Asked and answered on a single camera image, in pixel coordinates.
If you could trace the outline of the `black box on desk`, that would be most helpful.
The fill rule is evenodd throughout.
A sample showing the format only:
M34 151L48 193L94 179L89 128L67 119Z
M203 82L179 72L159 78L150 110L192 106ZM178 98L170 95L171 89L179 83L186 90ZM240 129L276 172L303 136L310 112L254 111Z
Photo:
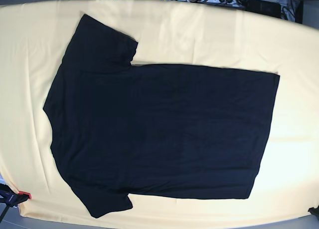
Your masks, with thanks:
M264 0L248 0L246 11L275 18L281 17L281 5Z

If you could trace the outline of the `black red table clamp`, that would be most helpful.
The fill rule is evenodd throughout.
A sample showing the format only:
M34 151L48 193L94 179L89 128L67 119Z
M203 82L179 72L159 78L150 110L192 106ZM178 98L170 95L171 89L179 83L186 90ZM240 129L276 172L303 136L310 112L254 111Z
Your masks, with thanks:
M10 189L8 185L0 185L0 202L2 204L6 204L9 207L14 207L29 199L31 199L31 196L29 194L16 194L14 191Z

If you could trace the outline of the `dark navy T-shirt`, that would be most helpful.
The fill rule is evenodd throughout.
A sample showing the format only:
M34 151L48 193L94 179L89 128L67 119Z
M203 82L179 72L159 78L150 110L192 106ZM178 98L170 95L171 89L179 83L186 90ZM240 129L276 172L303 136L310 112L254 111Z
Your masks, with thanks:
M128 195L247 199L270 134L277 74L131 64L137 42L88 15L43 109L63 180L94 218Z

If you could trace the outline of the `yellow table cloth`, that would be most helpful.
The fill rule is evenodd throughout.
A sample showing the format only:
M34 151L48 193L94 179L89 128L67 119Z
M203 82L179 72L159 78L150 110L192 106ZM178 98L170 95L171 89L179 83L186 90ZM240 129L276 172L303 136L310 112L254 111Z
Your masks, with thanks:
M43 104L83 14L133 37L134 63L186 63L280 75L270 137L246 200L130 195L91 217L59 175ZM20 214L115 229L221 229L306 216L319 204L319 32L241 10L161 0L63 0L0 8L0 173L31 194Z

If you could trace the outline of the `black clamp at corner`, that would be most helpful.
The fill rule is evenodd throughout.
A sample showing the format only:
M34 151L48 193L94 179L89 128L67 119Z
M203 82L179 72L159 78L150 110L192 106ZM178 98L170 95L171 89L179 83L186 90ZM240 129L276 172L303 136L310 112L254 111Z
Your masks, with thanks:
M319 220L319 207L309 208L308 212Z

